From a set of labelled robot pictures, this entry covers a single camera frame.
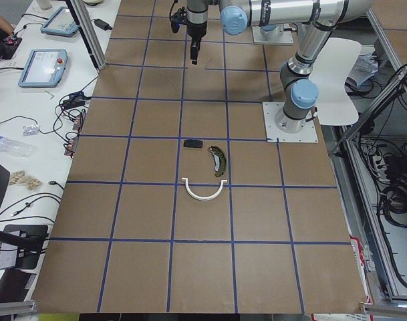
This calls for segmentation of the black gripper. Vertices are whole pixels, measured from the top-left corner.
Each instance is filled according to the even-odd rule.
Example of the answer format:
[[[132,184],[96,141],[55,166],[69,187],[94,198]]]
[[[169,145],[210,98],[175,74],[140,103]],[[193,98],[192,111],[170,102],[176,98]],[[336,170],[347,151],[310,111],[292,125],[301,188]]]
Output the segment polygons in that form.
[[[193,11],[180,8],[170,15],[170,26],[173,33],[178,33],[180,26],[187,27],[187,34],[191,37],[190,60],[192,65],[197,65],[200,43],[207,33],[208,11]]]

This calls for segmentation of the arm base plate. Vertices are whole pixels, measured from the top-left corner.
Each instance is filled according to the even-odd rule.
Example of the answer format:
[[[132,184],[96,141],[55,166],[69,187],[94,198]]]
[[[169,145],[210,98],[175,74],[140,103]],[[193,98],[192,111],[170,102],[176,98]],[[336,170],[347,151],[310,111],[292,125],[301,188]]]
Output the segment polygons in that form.
[[[311,112],[303,120],[288,118],[283,102],[263,102],[263,116],[267,142],[318,143]]]

